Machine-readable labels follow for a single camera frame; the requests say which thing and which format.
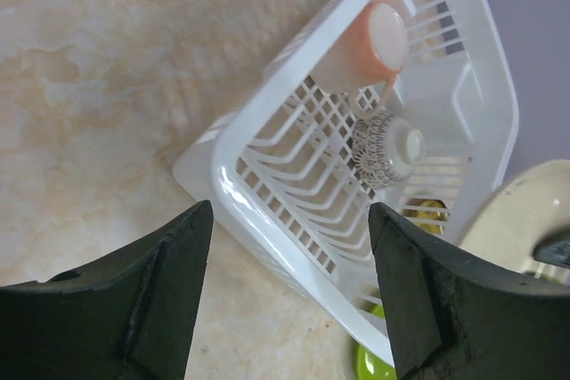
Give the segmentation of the white patterned small bowl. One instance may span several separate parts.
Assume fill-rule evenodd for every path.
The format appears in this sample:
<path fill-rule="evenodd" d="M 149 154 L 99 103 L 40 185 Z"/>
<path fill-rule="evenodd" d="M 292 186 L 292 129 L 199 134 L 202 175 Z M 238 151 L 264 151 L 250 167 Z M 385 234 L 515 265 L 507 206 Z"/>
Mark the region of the white patterned small bowl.
<path fill-rule="evenodd" d="M 404 182 L 424 159 L 425 153 L 423 133 L 387 110 L 356 121 L 352 159 L 358 176 L 372 190 Z"/>

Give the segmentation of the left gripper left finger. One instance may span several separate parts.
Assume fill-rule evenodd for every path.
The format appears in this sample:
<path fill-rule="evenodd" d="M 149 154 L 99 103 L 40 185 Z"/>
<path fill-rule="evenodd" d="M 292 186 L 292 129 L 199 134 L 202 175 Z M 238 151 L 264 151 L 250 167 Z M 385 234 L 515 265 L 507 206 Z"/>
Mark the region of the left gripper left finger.
<path fill-rule="evenodd" d="M 2 378 L 183 378 L 213 222 L 200 201 L 90 263 L 2 287 Z"/>

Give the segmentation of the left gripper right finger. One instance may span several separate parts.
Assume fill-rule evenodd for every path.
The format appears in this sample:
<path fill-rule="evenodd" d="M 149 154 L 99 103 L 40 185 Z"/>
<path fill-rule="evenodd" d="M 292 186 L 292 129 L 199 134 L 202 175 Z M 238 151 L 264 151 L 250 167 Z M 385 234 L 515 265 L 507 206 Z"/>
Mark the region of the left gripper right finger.
<path fill-rule="evenodd" d="M 489 263 L 383 203 L 368 224 L 400 379 L 567 379 L 569 289 Z"/>

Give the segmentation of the white plastic dish rack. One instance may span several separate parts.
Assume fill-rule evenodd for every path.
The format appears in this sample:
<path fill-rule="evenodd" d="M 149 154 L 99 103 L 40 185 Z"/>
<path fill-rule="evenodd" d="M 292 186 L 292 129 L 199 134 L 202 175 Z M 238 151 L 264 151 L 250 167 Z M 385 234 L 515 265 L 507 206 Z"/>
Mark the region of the white plastic dish rack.
<path fill-rule="evenodd" d="M 330 93 L 314 65 L 376 1 L 404 17 L 409 57 L 395 77 Z M 370 206 L 458 241 L 503 181 L 518 120 L 487 0 L 331 0 L 173 174 L 260 263 L 391 362 Z"/>

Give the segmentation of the pink ceramic mug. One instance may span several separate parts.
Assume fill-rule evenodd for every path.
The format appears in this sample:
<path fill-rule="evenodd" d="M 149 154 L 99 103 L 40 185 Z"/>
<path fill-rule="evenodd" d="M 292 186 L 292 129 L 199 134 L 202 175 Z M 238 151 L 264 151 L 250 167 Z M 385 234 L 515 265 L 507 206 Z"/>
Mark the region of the pink ceramic mug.
<path fill-rule="evenodd" d="M 362 120 L 382 110 L 409 54 L 408 33 L 401 15 L 387 3 L 367 4 L 309 73 L 324 91 L 344 94 L 353 113 Z M 383 83 L 372 109 L 360 106 L 359 90 Z"/>

